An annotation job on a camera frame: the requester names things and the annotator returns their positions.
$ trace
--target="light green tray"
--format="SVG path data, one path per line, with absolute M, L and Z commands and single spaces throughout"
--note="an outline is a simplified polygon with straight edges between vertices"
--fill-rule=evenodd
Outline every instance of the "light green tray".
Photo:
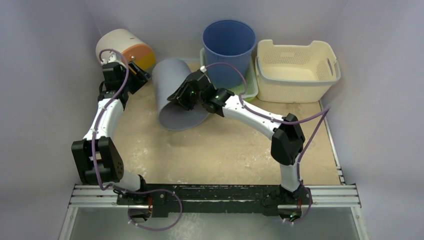
M 205 49 L 202 48 L 200 50 L 200 66 L 206 65 L 205 60 Z M 252 59 L 250 59 L 249 62 L 249 69 L 247 70 L 246 75 L 244 76 L 247 82 L 247 93 L 242 96 L 242 98 L 246 101 L 251 101 L 258 95 L 258 83 L 256 82 L 256 74 L 255 74 L 255 66 L 253 65 Z M 245 87 L 243 86 L 243 83 L 229 88 L 228 90 L 232 91 L 235 94 L 240 94 L 244 91 Z

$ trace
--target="gray bucket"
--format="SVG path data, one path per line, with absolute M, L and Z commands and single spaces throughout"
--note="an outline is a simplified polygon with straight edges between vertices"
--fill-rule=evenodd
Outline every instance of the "gray bucket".
M 181 131 L 195 127 L 209 114 L 199 105 L 187 111 L 167 100 L 191 72 L 187 63 L 176 58 L 165 59 L 153 69 L 152 80 L 156 95 L 157 119 L 168 130 Z

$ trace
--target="wooden table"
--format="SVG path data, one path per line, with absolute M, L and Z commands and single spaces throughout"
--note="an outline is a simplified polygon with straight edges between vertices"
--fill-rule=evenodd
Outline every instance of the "wooden table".
M 189 64 L 192 70 L 198 63 Z M 320 104 L 250 102 L 283 116 L 304 119 L 321 111 Z M 306 140 L 318 119 L 301 125 Z M 148 183 L 279 184 L 280 167 L 271 157 L 271 141 L 253 128 L 216 114 L 185 131 L 169 131 L 157 121 L 151 82 L 131 95 L 113 142 L 125 169 Z M 325 124 L 318 130 L 300 165 L 306 185 L 340 185 Z

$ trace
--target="white wall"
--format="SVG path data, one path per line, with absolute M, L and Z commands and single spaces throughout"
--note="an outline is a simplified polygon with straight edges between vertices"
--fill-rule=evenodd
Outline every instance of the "white wall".
M 350 0 L 327 39 L 342 78 L 323 101 L 376 240 L 424 236 L 423 9 L 422 0 Z
M 259 40 L 325 40 L 348 0 L 85 0 L 101 33 L 125 28 L 163 57 L 198 59 L 209 24 L 235 19 Z
M 82 0 L 3 0 L 0 33 L 0 238 L 55 240 L 78 182 L 71 144 L 96 111 L 100 34 Z

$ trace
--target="blue bucket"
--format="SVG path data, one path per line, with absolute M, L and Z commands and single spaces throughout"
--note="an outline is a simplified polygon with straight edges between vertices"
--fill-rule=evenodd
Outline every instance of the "blue bucket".
M 249 68 L 255 45 L 255 32 L 240 21 L 217 21 L 203 31 L 206 64 L 229 63 L 243 75 Z M 207 73 L 216 88 L 233 88 L 242 83 L 239 74 L 229 66 L 216 65 L 208 68 Z

